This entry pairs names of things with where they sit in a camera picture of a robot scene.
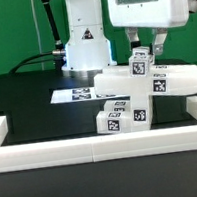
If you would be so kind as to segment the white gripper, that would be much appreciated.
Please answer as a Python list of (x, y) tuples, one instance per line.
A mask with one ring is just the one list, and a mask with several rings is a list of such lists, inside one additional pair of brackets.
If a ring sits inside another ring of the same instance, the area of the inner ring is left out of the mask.
[(189, 18), (187, 0), (108, 0), (108, 6), (112, 25), (126, 27), (131, 49), (141, 46), (137, 28), (159, 27), (152, 30), (156, 56), (163, 53), (166, 28), (184, 26)]

